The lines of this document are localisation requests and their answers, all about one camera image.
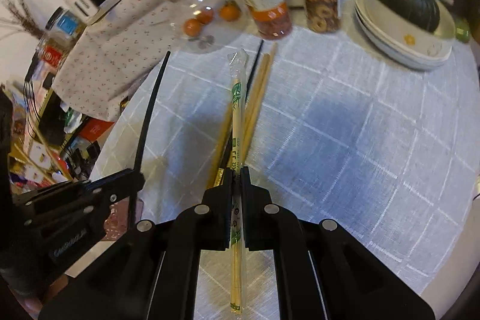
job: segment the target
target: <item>dried branch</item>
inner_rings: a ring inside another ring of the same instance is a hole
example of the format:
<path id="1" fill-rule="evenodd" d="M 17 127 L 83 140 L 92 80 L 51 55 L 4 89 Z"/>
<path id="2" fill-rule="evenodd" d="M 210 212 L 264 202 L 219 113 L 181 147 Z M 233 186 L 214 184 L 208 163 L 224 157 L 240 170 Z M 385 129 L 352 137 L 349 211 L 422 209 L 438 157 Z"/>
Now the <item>dried branch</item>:
<path id="1" fill-rule="evenodd" d="M 12 20 L 0 18 L 0 22 L 6 24 L 6 26 L 3 25 L 3 27 L 14 30 L 14 33 L 24 31 L 39 40 L 42 38 L 44 31 L 35 22 L 25 0 L 3 0 L 2 4 L 10 12 L 13 18 Z"/>

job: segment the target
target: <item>silver screw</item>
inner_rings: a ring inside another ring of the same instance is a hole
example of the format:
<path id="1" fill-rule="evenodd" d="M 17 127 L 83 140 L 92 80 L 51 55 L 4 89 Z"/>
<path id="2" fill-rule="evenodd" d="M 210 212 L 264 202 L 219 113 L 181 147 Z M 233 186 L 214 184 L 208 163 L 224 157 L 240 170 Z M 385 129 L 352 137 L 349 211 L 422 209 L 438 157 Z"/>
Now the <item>silver screw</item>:
<path id="1" fill-rule="evenodd" d="M 137 229 L 140 231 L 140 232 L 146 232 L 146 231 L 149 231 L 150 229 L 152 229 L 153 227 L 153 224 L 151 221 L 148 221 L 148 220 L 142 220 L 140 221 L 138 224 L 137 224 Z"/>
<path id="2" fill-rule="evenodd" d="M 337 229 L 338 225 L 333 220 L 323 220 L 322 227 L 327 231 L 334 231 L 335 229 Z"/>
<path id="3" fill-rule="evenodd" d="M 265 205 L 263 210 L 268 214 L 277 214 L 280 211 L 280 208 L 278 207 L 278 205 L 268 204 L 268 205 Z"/>
<path id="4" fill-rule="evenodd" d="M 200 204 L 195 206 L 196 214 L 207 214 L 208 212 L 210 212 L 210 208 L 208 207 L 208 205 Z"/>

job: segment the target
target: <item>jar lid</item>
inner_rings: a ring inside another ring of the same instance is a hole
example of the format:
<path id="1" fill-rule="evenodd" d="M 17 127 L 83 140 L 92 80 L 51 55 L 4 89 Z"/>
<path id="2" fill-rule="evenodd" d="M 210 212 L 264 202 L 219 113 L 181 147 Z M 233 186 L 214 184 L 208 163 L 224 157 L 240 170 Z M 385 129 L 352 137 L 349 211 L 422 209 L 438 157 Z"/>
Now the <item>jar lid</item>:
<path id="1" fill-rule="evenodd" d="M 53 27 L 53 24 L 55 23 L 57 18 L 61 16 L 62 13 L 63 13 L 63 7 L 59 7 L 57 10 L 55 10 L 55 12 L 50 17 L 49 21 L 46 23 L 45 29 L 48 31 L 51 30 Z"/>

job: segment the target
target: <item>red label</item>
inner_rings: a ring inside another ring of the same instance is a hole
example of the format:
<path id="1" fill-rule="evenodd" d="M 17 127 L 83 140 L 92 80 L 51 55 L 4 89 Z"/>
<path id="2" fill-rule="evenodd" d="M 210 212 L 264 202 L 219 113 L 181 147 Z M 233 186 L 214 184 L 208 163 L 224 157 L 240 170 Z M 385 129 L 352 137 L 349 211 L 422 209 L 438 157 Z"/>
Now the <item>red label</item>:
<path id="1" fill-rule="evenodd" d="M 58 51 L 54 47 L 47 45 L 42 54 L 42 60 L 57 67 L 62 59 L 62 52 Z"/>

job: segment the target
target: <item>table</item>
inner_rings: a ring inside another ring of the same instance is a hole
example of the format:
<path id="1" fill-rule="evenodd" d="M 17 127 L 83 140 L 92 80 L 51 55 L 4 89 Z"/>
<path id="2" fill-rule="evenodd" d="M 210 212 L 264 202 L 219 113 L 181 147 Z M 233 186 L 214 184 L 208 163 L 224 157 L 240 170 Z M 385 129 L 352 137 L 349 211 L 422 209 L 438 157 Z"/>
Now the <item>table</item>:
<path id="1" fill-rule="evenodd" d="M 343 7 L 343 30 L 296 27 L 279 42 L 246 164 L 253 183 L 298 217 L 334 218 L 421 293 L 448 259 L 470 209 L 480 162 L 480 93 L 470 47 L 455 42 L 444 67 L 409 70 L 378 52 Z M 229 101 L 227 54 L 254 56 L 243 34 L 207 55 L 176 52 L 150 124 L 139 197 L 159 223 L 200 202 Z M 224 64 L 221 71 L 218 64 Z M 115 125 L 92 179 L 133 164 L 159 66 Z M 278 318 L 273 254 L 248 254 L 248 312 Z M 229 308 L 229 253 L 201 256 L 195 316 Z"/>

